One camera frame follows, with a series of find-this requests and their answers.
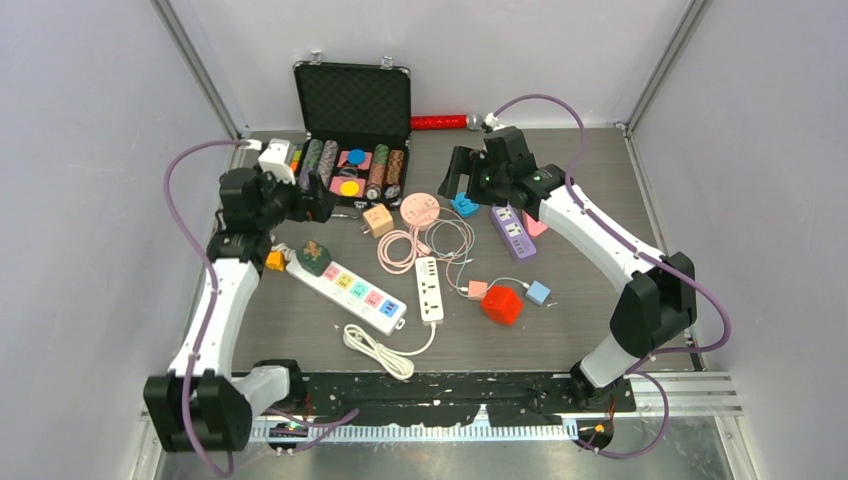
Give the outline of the dark green cube socket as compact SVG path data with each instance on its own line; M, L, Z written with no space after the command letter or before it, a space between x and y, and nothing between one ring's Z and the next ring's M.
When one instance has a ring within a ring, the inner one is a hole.
M300 266L309 274L320 277L332 263L329 250L315 240L307 240L296 250Z

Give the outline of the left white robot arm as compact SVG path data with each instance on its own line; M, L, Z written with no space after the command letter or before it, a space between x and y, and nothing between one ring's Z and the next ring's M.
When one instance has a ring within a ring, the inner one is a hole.
M338 198L317 174L302 188L258 167L222 174L219 197L218 229L201 251L204 287L195 316L167 372L149 377L143 389L169 453L241 451L256 417L272 406L296 413L307 398L296 361L262 360L237 377L233 355L273 229L286 220L324 223Z

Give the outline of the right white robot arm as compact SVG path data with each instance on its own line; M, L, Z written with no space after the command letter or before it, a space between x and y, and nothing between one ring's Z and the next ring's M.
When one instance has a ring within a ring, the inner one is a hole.
M609 334L570 370L568 395L580 408L598 409L613 384L695 322L692 260L639 241L597 208L565 170L538 165L518 128L486 133L481 149L454 147L439 195L454 198L463 176L469 200L529 214L574 245L618 293Z

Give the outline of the blue plug adapter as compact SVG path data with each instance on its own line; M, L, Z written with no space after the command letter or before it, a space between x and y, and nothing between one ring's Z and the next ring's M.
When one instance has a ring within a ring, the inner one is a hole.
M472 217L480 209L480 206L470 200L465 192L457 193L456 196L450 200L450 204L453 211L463 219Z

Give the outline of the yellow plug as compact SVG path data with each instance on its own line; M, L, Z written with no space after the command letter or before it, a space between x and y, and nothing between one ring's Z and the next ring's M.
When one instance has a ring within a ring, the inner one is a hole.
M282 251L272 250L265 260L265 267L273 270L283 272L286 268L287 260L285 258L285 254Z

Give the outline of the red glitter microphone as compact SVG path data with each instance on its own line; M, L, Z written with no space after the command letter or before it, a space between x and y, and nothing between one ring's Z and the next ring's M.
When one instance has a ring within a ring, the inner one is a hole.
M455 129L479 131L482 128L482 124L483 118L475 112L450 115L420 115L410 118L410 128L413 131Z

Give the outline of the orange toy block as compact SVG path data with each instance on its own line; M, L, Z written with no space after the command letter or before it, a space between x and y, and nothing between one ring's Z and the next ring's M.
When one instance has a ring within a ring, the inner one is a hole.
M290 157L289 166L293 173L296 173L298 171L301 154L301 150L295 150Z

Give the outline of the round pink socket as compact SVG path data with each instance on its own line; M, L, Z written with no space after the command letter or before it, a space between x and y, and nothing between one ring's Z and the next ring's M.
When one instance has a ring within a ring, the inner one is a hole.
M407 229L426 230L440 217L441 207L433 195L418 192L402 200L399 213Z

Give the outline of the purple power strip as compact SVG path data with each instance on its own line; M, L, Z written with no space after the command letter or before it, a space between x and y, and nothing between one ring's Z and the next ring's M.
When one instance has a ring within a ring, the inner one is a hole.
M518 213L511 206L493 206L490 216L507 251L515 261L524 262L537 254L533 240L521 223Z

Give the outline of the black poker chip case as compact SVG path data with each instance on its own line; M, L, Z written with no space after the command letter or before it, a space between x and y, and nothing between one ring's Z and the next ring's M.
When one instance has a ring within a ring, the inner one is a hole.
M411 71L389 57L369 65L315 53L293 73L306 132L298 184L307 187L314 172L340 206L398 209L410 160Z

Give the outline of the pink small charger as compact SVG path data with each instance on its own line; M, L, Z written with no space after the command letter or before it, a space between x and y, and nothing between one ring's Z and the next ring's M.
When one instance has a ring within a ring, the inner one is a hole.
M467 298L474 301L481 301L489 289L489 284L483 281L471 280L468 282L466 294Z

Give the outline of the red cube socket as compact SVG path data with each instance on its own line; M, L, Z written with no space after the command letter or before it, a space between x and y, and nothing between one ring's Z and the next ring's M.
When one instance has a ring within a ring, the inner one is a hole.
M490 321L504 326L514 325L524 308L517 293L506 286L492 286L480 306Z

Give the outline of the small white power strip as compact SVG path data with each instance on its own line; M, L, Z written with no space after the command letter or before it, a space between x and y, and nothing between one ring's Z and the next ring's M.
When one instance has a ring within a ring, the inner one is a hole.
M441 324L444 320L444 304L437 261L431 256L419 257L415 260L414 270L422 323L425 325Z

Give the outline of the light blue charger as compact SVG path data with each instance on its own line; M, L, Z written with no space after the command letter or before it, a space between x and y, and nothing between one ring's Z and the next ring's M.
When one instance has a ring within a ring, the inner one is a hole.
M531 283L525 292L525 297L537 306L544 306L551 289L539 281Z

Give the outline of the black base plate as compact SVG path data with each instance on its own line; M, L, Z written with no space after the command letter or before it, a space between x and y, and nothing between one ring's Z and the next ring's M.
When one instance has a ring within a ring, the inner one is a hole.
M554 425L565 414L606 419L610 409L634 412L636 402L627 380L581 400L570 378L555 372L424 372L406 381L378 372L312 372L264 411L329 423L354 409L356 426L466 426L485 409L496 427L505 427Z

